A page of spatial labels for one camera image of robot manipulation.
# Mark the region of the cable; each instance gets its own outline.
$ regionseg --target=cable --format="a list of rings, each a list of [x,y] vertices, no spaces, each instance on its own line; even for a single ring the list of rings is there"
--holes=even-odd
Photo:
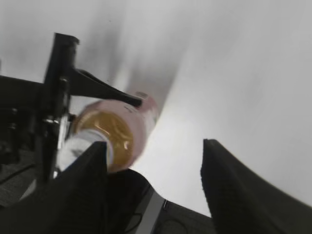
[[[149,184],[149,186],[147,187],[147,189],[142,193],[141,201],[142,201],[143,198],[148,194],[148,192],[149,192],[149,190],[150,190],[151,187],[152,187],[152,186]],[[137,228],[137,227],[141,224],[142,219],[143,219],[143,214],[142,214],[142,213],[134,213],[134,214],[132,215],[132,217],[133,217],[133,216],[136,216],[136,215],[139,216],[139,221],[138,221],[138,222],[136,223],[136,225],[134,225],[132,228],[129,228],[128,230],[126,230],[126,231],[124,232],[124,234],[133,231],[135,228]]]
[[[18,176],[19,174],[21,174],[21,173],[23,173],[23,172],[25,172],[25,171],[27,171],[27,170],[29,170],[29,169],[32,169],[32,168],[34,168],[34,167],[35,167],[34,164],[30,164],[30,165],[28,165],[27,167],[24,167],[24,168],[22,168],[22,169],[20,169],[20,170],[18,170],[18,171],[16,171],[16,172],[14,172],[14,173],[12,173],[12,174],[9,175],[7,178],[4,178],[4,179],[0,180],[0,185],[4,184],[4,183],[7,182],[8,180],[10,180],[10,179],[12,179],[12,178]]]
[[[124,232],[124,234],[133,231],[133,230],[136,229],[136,228],[140,225],[140,223],[142,222],[143,215],[142,215],[141,213],[134,213],[132,216],[136,216],[136,215],[139,216],[139,221],[138,221],[138,222],[136,223],[136,225],[134,225],[132,228],[129,228],[128,230],[126,230],[126,231]]]
[[[166,223],[169,223],[169,222],[175,222],[179,225],[181,225],[181,227],[185,230],[185,234],[188,234],[189,233],[189,230],[187,229],[186,225],[184,223],[182,223],[181,221],[179,221],[178,219],[175,219],[175,218],[171,218],[171,219],[167,219],[165,221],[163,221],[162,223],[160,223],[156,228],[155,228],[155,234],[159,234],[161,233],[161,230],[164,228],[165,224]]]

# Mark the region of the table surface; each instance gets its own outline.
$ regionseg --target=table surface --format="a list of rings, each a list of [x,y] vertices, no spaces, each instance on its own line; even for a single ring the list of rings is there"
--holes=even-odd
[[[1,74],[42,82],[53,33],[77,67],[151,94],[161,117],[132,167],[165,199],[210,215],[202,140],[312,205],[312,2],[2,0]],[[78,112],[91,100],[73,99]]]

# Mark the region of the white bottle cap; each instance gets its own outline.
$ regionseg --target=white bottle cap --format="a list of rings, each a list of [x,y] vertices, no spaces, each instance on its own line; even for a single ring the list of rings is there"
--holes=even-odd
[[[106,142],[106,165],[108,168],[113,163],[114,159],[113,147],[109,139],[96,130],[88,129],[78,132],[68,139],[64,143],[64,146],[58,151],[57,165],[59,169],[64,171],[96,141]]]

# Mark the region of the plastic bottle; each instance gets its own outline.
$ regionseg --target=plastic bottle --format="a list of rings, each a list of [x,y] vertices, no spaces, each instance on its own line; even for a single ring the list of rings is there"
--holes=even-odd
[[[129,168],[145,147],[158,119],[158,108],[148,95],[136,92],[142,105],[135,108],[117,100],[93,103],[76,119],[74,136],[58,153],[58,166],[65,170],[95,141],[107,143],[108,172]]]

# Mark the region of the metal frame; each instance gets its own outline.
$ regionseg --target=metal frame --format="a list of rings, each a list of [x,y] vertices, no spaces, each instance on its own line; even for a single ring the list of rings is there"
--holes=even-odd
[[[0,76],[0,136],[7,142],[0,164],[18,162],[18,149],[26,143],[35,152],[39,186],[53,178],[57,149],[65,140],[67,122],[73,119],[69,113],[72,95],[141,105],[137,97],[76,69],[78,43],[73,36],[55,34],[44,83]]]

